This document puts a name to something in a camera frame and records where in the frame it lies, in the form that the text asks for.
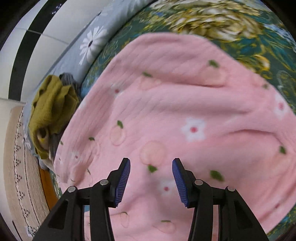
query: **olive green cloth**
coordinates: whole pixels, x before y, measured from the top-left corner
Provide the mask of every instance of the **olive green cloth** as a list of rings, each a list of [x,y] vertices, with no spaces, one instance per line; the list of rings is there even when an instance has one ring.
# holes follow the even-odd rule
[[[48,149],[39,143],[37,133],[58,134],[70,121],[79,104],[72,85],[63,86],[61,80],[49,75],[39,88],[33,102],[29,132],[36,153],[41,159],[48,158]]]

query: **green floral bedsheet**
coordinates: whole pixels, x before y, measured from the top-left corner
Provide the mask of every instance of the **green floral bedsheet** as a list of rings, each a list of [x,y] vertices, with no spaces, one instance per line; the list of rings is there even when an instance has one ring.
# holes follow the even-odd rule
[[[99,54],[83,82],[82,96],[117,53],[138,36],[151,32],[206,37],[274,85],[295,113],[296,42],[259,0],[160,0],[147,6]],[[269,239],[275,240],[295,222],[296,206],[268,234]]]

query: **pink fabric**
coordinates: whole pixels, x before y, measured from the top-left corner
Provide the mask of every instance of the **pink fabric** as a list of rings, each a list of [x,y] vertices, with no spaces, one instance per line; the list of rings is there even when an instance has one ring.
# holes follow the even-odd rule
[[[176,157],[211,186],[236,187],[266,232],[296,201],[290,107],[263,78],[197,36],[145,34],[128,44],[82,101],[62,143],[54,161],[62,191],[92,186],[131,160],[122,203],[110,209],[116,241],[187,240],[193,210],[177,192]]]

